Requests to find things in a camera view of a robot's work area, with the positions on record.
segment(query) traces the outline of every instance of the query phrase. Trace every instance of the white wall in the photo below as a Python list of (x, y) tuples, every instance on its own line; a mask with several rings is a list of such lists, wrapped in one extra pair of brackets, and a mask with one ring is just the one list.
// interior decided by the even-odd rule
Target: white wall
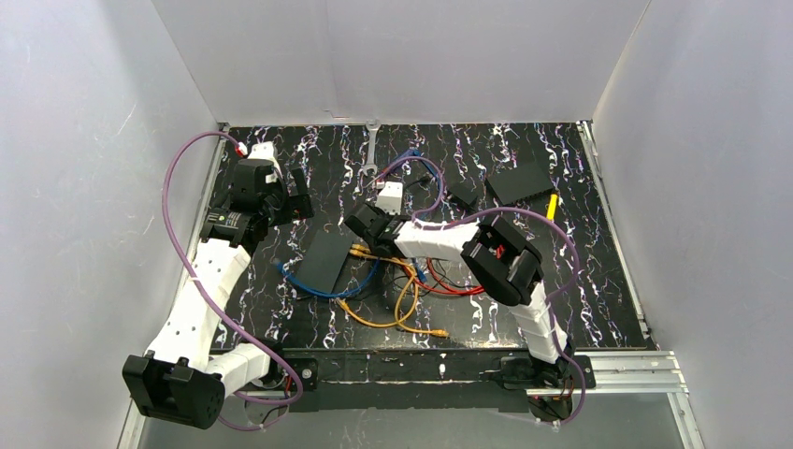
[[(0, 105), (2, 445), (114, 447), (180, 274), (166, 165), (215, 121), (149, 0), (0, 2)], [(184, 240), (212, 143), (172, 192)]]
[(793, 3), (653, 2), (595, 115), (647, 319), (706, 445), (789, 447)]
[(154, 4), (212, 113), (241, 125), (588, 119), (647, 0)]

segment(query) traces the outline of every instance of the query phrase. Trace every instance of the yellow marker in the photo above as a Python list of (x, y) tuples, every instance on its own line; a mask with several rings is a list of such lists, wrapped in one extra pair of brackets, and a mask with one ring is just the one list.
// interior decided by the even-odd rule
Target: yellow marker
[(548, 213), (545, 214), (545, 218), (548, 220), (553, 221), (554, 215), (556, 214), (556, 200), (558, 196), (556, 194), (551, 194), (551, 202), (548, 203)]

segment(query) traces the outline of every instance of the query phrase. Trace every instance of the yellow object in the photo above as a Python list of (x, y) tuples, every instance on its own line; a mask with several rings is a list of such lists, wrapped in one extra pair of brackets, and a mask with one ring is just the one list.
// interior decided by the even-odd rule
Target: yellow object
[[(369, 249), (367, 247), (361, 246), (361, 245), (358, 245), (358, 244), (354, 244), (353, 245), (353, 248), (350, 250), (350, 254), (352, 254), (352, 255), (354, 255), (356, 257), (362, 257), (362, 258), (365, 258), (365, 259), (378, 259), (379, 258), (379, 257), (376, 257), (374, 255), (371, 255), (371, 253), (369, 252)], [(400, 266), (404, 267), (411, 274), (411, 277), (408, 279), (408, 282), (405, 284), (405, 286), (402, 287), (402, 291), (399, 292), (399, 297), (396, 299), (396, 305), (394, 306), (394, 320), (395, 321), (393, 323), (372, 323), (372, 322), (370, 322), (368, 320), (365, 320), (364, 318), (361, 318), (360, 316), (355, 314), (355, 312), (353, 312), (353, 310), (350, 308), (350, 305), (347, 304), (347, 301), (345, 301), (344, 299), (341, 299), (339, 301), (339, 305), (341, 306), (341, 308), (345, 312), (347, 312), (347, 314), (349, 314), (355, 321), (357, 321), (358, 323), (360, 323), (360, 324), (362, 324), (364, 326), (376, 327), (376, 328), (380, 328), (380, 329), (387, 328), (387, 327), (393, 327), (393, 326), (399, 326), (399, 327), (402, 327), (403, 329), (405, 329), (405, 330), (407, 330), (409, 332), (413, 332), (413, 333), (416, 333), (416, 334), (428, 334), (428, 335), (433, 335), (435, 337), (442, 337), (442, 338), (449, 337), (449, 332), (447, 332), (447, 331), (445, 331), (443, 329), (429, 329), (429, 330), (416, 329), (414, 327), (406, 326), (404, 324), (405, 321), (408, 318), (410, 318), (411, 315), (413, 315), (413, 313), (416, 311), (416, 306), (419, 303), (419, 285), (418, 285), (418, 283), (415, 282), (416, 281), (416, 270), (411, 264), (403, 262), (403, 261), (401, 261), (401, 260), (399, 260), (399, 259), (397, 259), (395, 257), (390, 258), (390, 259), (381, 259), (381, 260), (383, 260), (385, 262), (390, 262), (392, 264), (400, 265)], [(400, 306), (402, 305), (402, 300), (405, 299), (405, 296), (407, 295), (408, 289), (411, 287), (411, 285), (413, 286), (413, 303), (411, 305), (411, 309), (407, 313), (405, 313), (403, 316), (400, 317), (399, 313), (400, 313)]]
[(559, 196), (557, 194), (551, 194), (551, 202), (548, 203), (548, 213), (545, 214), (545, 218), (548, 220), (554, 220), (554, 215), (556, 214), (556, 201), (558, 199)]

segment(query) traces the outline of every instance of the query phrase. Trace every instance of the silver wrench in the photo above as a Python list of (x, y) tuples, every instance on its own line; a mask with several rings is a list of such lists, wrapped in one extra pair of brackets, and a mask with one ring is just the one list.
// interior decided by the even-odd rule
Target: silver wrench
[(367, 152), (367, 162), (363, 166), (364, 176), (374, 176), (377, 173), (377, 166), (374, 163), (374, 147), (377, 145), (377, 130), (380, 129), (379, 120), (367, 121), (369, 131), (369, 151)]

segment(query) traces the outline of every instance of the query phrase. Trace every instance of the black marble tabletop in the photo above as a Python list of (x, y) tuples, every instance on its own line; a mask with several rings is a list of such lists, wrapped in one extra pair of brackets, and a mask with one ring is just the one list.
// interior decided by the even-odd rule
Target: black marble tabletop
[[(280, 340), (287, 348), (311, 349), (429, 349), (513, 348), (524, 346), (514, 319), (487, 295), (421, 298), (409, 320), (420, 328), (446, 329), (449, 339), (405, 333), (396, 328), (362, 326), (336, 304), (295, 290), (279, 273), (280, 261), (292, 272), (317, 232), (351, 234), (342, 224), (345, 214), (376, 193), (367, 188), (361, 173), (367, 153), (365, 126), (287, 126), (232, 128), (231, 135), (249, 148), (272, 140), (283, 169), (302, 167), (307, 175), (315, 216), (308, 221), (271, 229), (240, 277), (226, 311), (258, 337)], [(536, 162), (549, 173), (559, 193), (555, 222), (572, 237), (581, 255), (578, 288), (555, 304), (555, 312), (579, 348), (644, 348), (636, 310), (602, 204), (584, 156), (575, 123), (488, 123), (383, 125), (377, 134), (377, 165), (385, 167), (409, 148), (417, 148), (440, 165), (447, 182), (465, 181), (479, 192), (480, 209), (493, 207), (486, 194), (488, 174)], [(215, 183), (217, 192), (228, 187), (238, 157), (226, 145)], [(418, 163), (405, 166), (393, 178), (406, 185), (427, 176)], [(415, 183), (405, 195), (404, 211), (429, 206), (437, 195), (433, 181)], [(526, 207), (544, 214), (548, 197), (525, 201)], [(463, 212), (444, 200), (432, 221), (452, 221)], [(570, 275), (570, 252), (561, 239), (543, 224), (511, 216), (543, 254), (546, 291)], [(456, 282), (475, 282), (465, 267), (440, 262)], [(350, 258), (337, 291), (354, 288), (368, 274), (370, 262)], [(382, 266), (359, 298), (348, 302), (370, 321), (393, 321), (398, 287), (405, 282), (393, 267)], [(215, 348), (234, 346), (239, 336), (221, 327)]]

